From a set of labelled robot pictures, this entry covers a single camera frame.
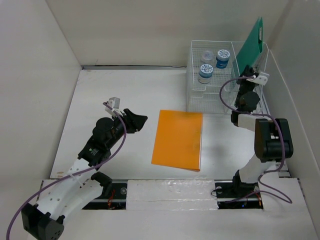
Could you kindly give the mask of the blue pin jar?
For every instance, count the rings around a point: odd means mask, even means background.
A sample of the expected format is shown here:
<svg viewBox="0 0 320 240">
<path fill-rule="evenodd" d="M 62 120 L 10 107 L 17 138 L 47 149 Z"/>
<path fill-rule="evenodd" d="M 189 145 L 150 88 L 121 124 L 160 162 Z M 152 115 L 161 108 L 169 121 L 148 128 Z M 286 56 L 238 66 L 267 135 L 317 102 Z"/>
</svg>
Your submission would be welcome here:
<svg viewBox="0 0 320 240">
<path fill-rule="evenodd" d="M 208 84 L 214 73 L 214 67 L 210 64 L 204 63 L 200 66 L 198 72 L 198 81 L 201 84 Z"/>
<path fill-rule="evenodd" d="M 226 49 L 220 49 L 216 55 L 216 67 L 224 69 L 227 67 L 231 53 Z"/>
</svg>

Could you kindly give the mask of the green clip file folder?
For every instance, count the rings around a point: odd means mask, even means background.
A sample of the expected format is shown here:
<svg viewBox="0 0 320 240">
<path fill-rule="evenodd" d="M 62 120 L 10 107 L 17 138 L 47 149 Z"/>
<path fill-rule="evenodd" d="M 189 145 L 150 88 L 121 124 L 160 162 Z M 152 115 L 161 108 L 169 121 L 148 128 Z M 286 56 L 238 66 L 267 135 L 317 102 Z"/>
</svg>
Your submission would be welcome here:
<svg viewBox="0 0 320 240">
<path fill-rule="evenodd" d="M 251 29 L 247 39 L 236 55 L 238 73 L 241 74 L 246 66 L 252 67 L 263 52 L 263 18 L 259 17 Z"/>
</svg>

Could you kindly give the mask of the clear paper clip jar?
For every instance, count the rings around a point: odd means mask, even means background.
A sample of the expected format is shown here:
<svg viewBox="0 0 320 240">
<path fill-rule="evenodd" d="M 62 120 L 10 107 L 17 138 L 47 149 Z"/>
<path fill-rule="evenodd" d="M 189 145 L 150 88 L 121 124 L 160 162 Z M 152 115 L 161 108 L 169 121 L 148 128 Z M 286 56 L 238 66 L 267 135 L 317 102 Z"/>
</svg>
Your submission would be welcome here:
<svg viewBox="0 0 320 240">
<path fill-rule="evenodd" d="M 213 60 L 214 60 L 214 54 L 213 54 L 212 51 L 210 51 L 210 50 L 205 50 L 205 51 L 202 52 L 202 54 L 201 54 L 201 61 L 202 61 L 203 63 L 209 64 L 209 63 L 211 63 Z"/>
</svg>

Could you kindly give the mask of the orange file folder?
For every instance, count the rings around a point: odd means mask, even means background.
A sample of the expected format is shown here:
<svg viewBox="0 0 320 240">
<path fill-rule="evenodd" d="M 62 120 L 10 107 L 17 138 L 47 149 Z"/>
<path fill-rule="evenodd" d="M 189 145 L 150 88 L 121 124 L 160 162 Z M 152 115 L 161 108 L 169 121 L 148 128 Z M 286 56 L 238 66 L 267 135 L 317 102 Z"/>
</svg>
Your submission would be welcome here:
<svg viewBox="0 0 320 240">
<path fill-rule="evenodd" d="M 160 110 L 151 163 L 199 172 L 202 129 L 202 113 Z"/>
</svg>

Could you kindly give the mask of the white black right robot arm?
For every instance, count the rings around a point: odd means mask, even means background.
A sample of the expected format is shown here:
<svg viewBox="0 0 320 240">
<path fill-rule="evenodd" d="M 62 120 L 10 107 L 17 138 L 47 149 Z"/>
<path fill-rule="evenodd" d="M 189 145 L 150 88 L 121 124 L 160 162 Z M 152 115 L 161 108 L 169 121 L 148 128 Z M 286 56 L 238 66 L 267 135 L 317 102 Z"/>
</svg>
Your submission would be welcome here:
<svg viewBox="0 0 320 240">
<path fill-rule="evenodd" d="M 254 112 L 261 100 L 254 89 L 265 84 L 267 79 L 266 74 L 246 65 L 236 80 L 239 89 L 231 110 L 231 122 L 254 132 L 254 154 L 232 178 L 231 191 L 237 197 L 257 189 L 262 176 L 271 172 L 272 163 L 278 162 L 283 167 L 285 160 L 294 153 L 288 120 Z"/>
</svg>

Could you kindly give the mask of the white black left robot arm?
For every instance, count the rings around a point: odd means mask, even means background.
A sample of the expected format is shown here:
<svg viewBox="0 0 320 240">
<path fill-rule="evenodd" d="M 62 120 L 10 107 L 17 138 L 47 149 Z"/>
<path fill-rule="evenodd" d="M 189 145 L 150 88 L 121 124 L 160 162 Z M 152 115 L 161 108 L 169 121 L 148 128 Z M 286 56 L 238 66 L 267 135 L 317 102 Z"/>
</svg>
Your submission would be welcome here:
<svg viewBox="0 0 320 240">
<path fill-rule="evenodd" d="M 100 118 L 92 135 L 64 177 L 52 185 L 49 192 L 36 204 L 27 203 L 21 210 L 23 228 L 37 240 L 57 240 L 65 225 L 92 200 L 107 198 L 113 180 L 99 171 L 115 154 L 112 147 L 125 141 L 127 134 L 140 131 L 147 116 L 137 115 L 129 109 L 117 112 L 106 107 L 112 117 Z"/>
</svg>

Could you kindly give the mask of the metal rail at back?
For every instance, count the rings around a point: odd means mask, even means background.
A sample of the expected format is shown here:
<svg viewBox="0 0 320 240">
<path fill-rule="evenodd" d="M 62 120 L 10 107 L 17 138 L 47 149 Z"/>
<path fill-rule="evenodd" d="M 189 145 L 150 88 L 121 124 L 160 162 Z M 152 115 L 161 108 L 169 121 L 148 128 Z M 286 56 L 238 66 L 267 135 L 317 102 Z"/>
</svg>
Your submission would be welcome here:
<svg viewBox="0 0 320 240">
<path fill-rule="evenodd" d="M 183 65 L 82 65 L 82 70 L 175 70 L 186 69 Z"/>
</svg>

